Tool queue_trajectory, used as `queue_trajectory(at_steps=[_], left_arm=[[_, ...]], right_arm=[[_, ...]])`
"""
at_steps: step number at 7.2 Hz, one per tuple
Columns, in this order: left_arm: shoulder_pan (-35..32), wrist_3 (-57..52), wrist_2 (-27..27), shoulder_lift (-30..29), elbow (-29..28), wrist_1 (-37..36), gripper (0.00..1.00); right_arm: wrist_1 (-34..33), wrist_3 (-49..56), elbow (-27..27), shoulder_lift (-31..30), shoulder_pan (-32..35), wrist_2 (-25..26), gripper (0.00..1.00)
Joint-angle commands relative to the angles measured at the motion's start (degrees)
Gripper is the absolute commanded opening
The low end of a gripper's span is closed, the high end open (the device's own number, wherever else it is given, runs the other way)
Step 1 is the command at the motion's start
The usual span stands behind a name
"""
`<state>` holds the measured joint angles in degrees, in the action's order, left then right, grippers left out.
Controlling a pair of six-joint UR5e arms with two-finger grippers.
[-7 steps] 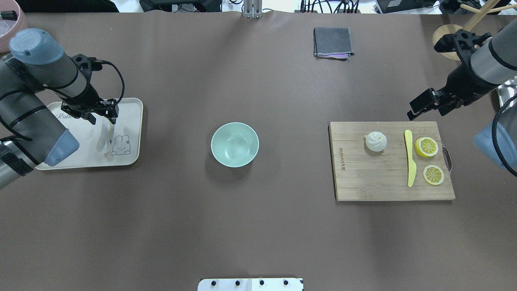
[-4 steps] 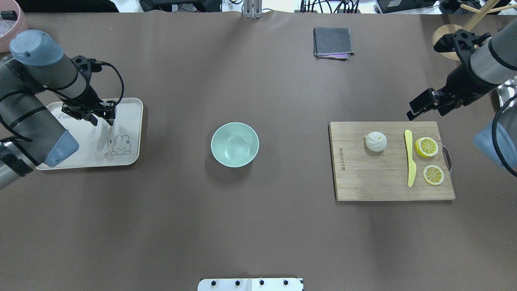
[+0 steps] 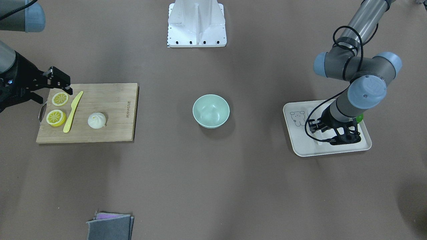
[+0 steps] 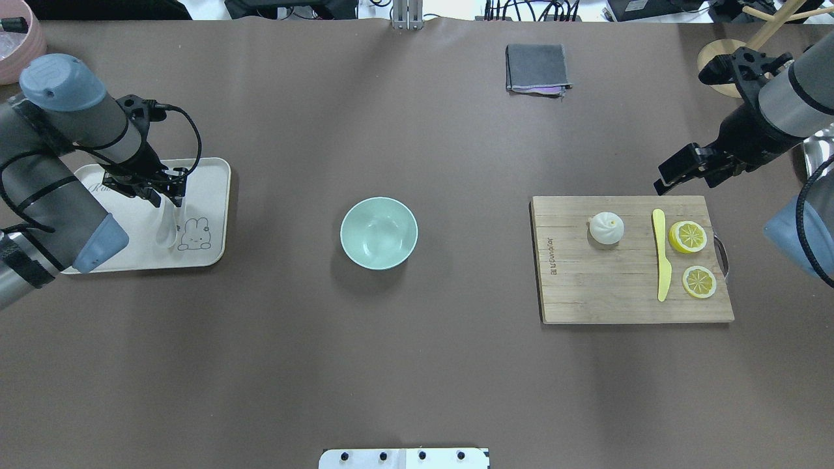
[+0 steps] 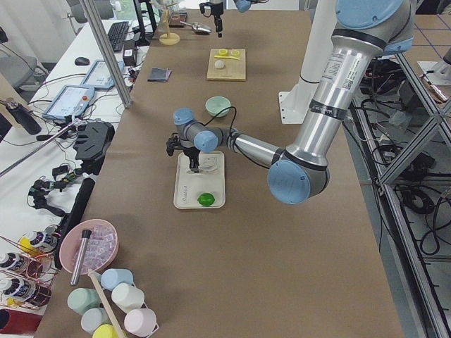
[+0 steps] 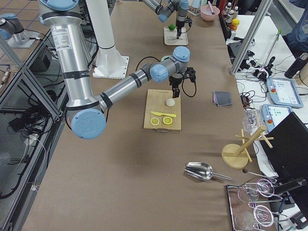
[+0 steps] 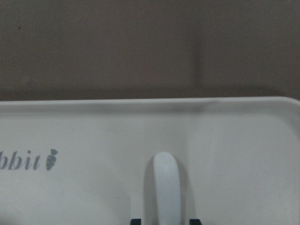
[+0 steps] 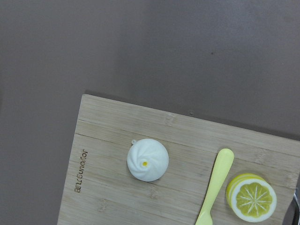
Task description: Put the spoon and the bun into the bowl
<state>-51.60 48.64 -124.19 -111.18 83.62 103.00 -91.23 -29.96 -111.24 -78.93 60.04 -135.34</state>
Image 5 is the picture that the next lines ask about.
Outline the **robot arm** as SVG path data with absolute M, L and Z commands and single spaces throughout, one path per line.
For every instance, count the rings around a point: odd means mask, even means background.
M 337 1 L 327 63 L 299 133 L 284 149 L 233 127 L 208 127 L 191 109 L 180 108 L 173 114 L 176 131 L 166 142 L 167 154 L 182 151 L 196 172 L 199 153 L 226 146 L 268 168 L 268 187 L 277 200 L 300 204 L 320 194 L 329 181 L 327 151 L 366 69 L 375 57 L 411 47 L 415 11 L 415 1 Z
M 252 5 L 264 3 L 264 1 L 245 1 L 245 0 L 237 0 L 234 1 L 236 9 L 244 13 L 248 11 Z M 200 3 L 199 5 L 200 13 L 205 17 L 213 17 L 214 18 L 214 26 L 216 34 L 219 38 L 223 36 L 223 21 L 222 15 L 224 14 L 225 5 L 223 0 L 210 0 Z

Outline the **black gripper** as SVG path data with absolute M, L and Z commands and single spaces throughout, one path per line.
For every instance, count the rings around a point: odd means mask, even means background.
M 182 151 L 190 159 L 189 168 L 193 173 L 199 172 L 200 150 L 194 146 L 185 144 L 185 141 L 182 141 L 181 138 L 179 138 L 177 132 L 173 132 L 166 142 L 166 153 L 169 156 L 172 156 L 175 150 Z
M 199 4 L 200 13 L 209 17 L 211 15 L 214 16 L 214 24 L 216 28 L 216 33 L 218 37 L 222 37 L 223 34 L 223 23 L 221 16 L 224 13 L 224 4 L 223 0 L 210 0 L 204 1 Z

